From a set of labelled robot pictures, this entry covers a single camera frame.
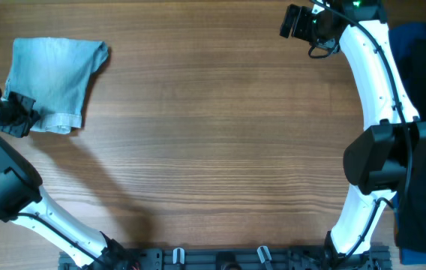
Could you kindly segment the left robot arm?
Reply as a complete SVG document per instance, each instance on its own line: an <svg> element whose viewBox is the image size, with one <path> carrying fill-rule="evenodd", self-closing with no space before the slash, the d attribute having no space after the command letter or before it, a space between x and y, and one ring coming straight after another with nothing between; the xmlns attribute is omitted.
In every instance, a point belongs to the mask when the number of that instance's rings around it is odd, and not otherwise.
<svg viewBox="0 0 426 270"><path fill-rule="evenodd" d="M22 138L40 118L34 100L0 88L0 132ZM65 252L80 269L138 269L118 242L86 226L45 190L38 171L0 136L0 221L25 227Z"/></svg>

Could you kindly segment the light blue denim shorts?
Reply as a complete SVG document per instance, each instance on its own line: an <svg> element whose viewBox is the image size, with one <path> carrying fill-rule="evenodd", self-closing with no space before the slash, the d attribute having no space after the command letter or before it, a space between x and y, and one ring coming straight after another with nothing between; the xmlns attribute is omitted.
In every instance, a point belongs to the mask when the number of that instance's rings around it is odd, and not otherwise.
<svg viewBox="0 0 426 270"><path fill-rule="evenodd" d="M103 41L17 38L4 96L14 92L35 100L33 110L40 119L33 131L69 134L82 126L90 76L108 57Z"/></svg>

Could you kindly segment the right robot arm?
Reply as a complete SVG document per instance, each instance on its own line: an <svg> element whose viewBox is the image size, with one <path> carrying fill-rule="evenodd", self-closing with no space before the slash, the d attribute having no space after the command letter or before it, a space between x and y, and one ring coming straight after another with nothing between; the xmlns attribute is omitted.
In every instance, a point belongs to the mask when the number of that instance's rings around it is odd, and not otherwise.
<svg viewBox="0 0 426 270"><path fill-rule="evenodd" d="M343 53L363 110L364 130L343 153L349 189L337 223L321 246L292 247L290 269L388 269L389 249L371 237L385 208L396 212L426 158L426 121L407 96L381 1L314 1L290 5L284 38L306 41L324 57ZM393 205L398 197L400 202Z"/></svg>

